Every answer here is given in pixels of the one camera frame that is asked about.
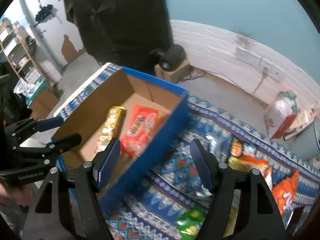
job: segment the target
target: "white door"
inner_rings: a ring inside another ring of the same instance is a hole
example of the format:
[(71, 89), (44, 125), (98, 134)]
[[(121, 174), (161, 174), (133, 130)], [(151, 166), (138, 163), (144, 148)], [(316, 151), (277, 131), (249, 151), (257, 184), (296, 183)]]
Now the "white door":
[[(24, 1), (36, 25), (36, 14), (40, 10), (39, 2)], [(36, 26), (36, 30), (56, 61), (64, 67), (84, 51), (79, 30), (76, 25), (67, 21), (63, 0), (40, 0), (40, 2), (42, 6), (53, 5), (54, 17), (48, 16), (44, 23)]]

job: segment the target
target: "blue wall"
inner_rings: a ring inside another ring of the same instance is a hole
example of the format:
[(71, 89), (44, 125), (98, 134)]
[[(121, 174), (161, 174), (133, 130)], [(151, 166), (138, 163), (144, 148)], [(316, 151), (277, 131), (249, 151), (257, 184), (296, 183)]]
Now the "blue wall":
[(320, 84), (320, 34), (297, 0), (166, 0), (169, 17), (240, 33), (284, 55)]
[(8, 18), (12, 24), (18, 21), (20, 26), (22, 26), (25, 30), (29, 28), (29, 25), (23, 15), (19, 0), (13, 0), (0, 20), (2, 20), (4, 17)]

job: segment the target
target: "human hand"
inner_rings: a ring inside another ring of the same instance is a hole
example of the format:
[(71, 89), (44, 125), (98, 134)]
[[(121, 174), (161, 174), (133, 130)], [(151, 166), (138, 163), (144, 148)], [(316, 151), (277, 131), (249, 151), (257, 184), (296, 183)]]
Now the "human hand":
[(8, 198), (25, 207), (32, 203), (32, 192), (29, 185), (24, 185), (21, 188), (6, 188), (0, 184), (0, 203), (7, 205)]

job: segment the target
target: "snack bag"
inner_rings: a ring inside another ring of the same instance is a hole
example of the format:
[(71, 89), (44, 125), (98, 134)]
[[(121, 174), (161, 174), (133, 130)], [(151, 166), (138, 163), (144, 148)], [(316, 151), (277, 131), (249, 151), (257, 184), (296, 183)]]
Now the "snack bag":
[(257, 151), (257, 148), (255, 146), (253, 146), (252, 144), (250, 144), (250, 143), (243, 144), (243, 150), (242, 150), (243, 155), (255, 158), (256, 151)]
[(233, 231), (234, 231), (235, 225), (236, 225), (237, 216), (238, 216), (238, 211), (239, 211), (240, 195), (241, 195), (241, 190), (235, 189), (233, 192), (233, 199), (232, 199), (232, 205), (231, 205), (231, 209), (230, 209), (230, 215), (228, 218), (227, 226), (224, 231), (223, 237), (226, 237), (226, 236), (233, 234)]
[(129, 131), (121, 138), (121, 150), (138, 156), (164, 121), (166, 114), (156, 109), (134, 105)]
[(119, 136), (125, 113), (125, 109), (121, 106), (113, 106), (109, 109), (107, 119), (103, 124), (102, 134), (97, 142), (96, 153), (104, 151), (111, 139)]
[(230, 157), (228, 160), (228, 165), (234, 170), (238, 171), (248, 172), (251, 169), (258, 169), (263, 177), (265, 177), (269, 162), (243, 155), (239, 158)]
[(231, 156), (240, 157), (242, 154), (242, 147), (242, 142), (238, 138), (233, 137), (230, 148)]
[(185, 212), (175, 221), (175, 226), (181, 233), (181, 240), (194, 240), (198, 234), (204, 215), (200, 207), (195, 206), (193, 209)]
[(299, 183), (299, 170), (295, 170), (290, 177), (281, 180), (272, 188), (272, 195), (276, 200), (281, 215), (292, 210), (292, 202)]

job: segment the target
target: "electrical cable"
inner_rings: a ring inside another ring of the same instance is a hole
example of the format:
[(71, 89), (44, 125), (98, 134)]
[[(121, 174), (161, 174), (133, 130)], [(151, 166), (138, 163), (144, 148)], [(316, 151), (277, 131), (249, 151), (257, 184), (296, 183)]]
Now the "electrical cable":
[[(227, 78), (228, 80), (230, 80), (236, 87), (238, 87), (239, 89), (241, 89), (243, 92), (245, 92), (246, 94), (249, 94), (250, 96), (253, 96), (255, 94), (255, 92), (259, 89), (259, 87), (262, 85), (263, 81), (266, 79), (266, 77), (268, 76), (268, 71), (263, 70), (262, 73), (262, 78), (259, 81), (258, 85), (256, 86), (256, 88), (253, 90), (253, 92), (250, 94), (248, 93), (246, 90), (244, 90), (241, 86), (239, 86), (235, 81), (233, 81), (230, 77), (228, 77), (225, 74), (222, 73), (217, 73), (217, 72), (212, 72), (212, 71), (207, 71), (207, 70), (201, 70), (200, 72), (198, 72), (196, 75), (192, 76), (192, 74), (194, 73), (195, 68), (190, 65), (190, 72), (189, 75), (186, 76), (185, 78), (181, 79), (180, 82), (184, 82), (184, 81), (189, 81), (189, 80), (195, 80), (197, 78), (201, 78), (204, 77), (206, 75), (206, 73), (210, 73), (210, 74), (215, 74), (215, 75), (221, 75), (225, 78)], [(253, 98), (250, 98), (253, 102), (255, 102), (257, 105), (261, 106), (262, 108), (265, 108), (264, 106), (262, 106), (261, 104), (259, 104), (256, 100), (254, 100)]]

